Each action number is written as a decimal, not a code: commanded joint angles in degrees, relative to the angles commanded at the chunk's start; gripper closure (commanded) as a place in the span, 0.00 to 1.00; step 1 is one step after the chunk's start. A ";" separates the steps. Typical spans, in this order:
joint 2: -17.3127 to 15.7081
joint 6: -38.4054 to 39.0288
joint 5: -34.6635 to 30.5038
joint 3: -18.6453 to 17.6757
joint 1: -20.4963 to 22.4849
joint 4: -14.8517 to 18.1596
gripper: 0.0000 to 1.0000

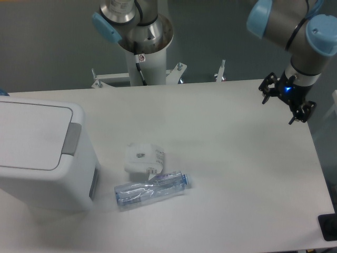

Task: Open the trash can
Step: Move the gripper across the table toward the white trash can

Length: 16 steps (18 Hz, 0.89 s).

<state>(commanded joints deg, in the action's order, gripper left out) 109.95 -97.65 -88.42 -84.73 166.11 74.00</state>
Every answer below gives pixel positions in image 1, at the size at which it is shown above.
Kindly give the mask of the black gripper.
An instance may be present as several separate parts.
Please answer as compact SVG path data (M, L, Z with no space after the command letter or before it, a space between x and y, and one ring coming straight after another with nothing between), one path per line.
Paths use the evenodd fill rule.
M265 104L270 97L278 96L280 100L289 106L293 114L289 124L294 121L306 123L314 112L316 103L305 100L311 87L296 85L294 80L294 77L286 77L285 72L277 80L275 73L271 72L259 86L259 91L263 95L262 104Z

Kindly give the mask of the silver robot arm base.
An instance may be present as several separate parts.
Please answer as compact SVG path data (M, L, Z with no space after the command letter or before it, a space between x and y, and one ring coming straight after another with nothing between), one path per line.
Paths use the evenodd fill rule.
M173 40L173 26L158 12L158 1L100 1L92 23L105 40L133 54L156 53Z

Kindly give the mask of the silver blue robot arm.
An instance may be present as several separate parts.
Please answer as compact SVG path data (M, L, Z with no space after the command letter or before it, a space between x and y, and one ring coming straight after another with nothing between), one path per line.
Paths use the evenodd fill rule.
M267 75L259 86L262 103L277 97L289 106L294 121L305 123L316 103L306 95L336 55L336 17L319 14L323 1L256 1L247 30L291 54L280 77Z

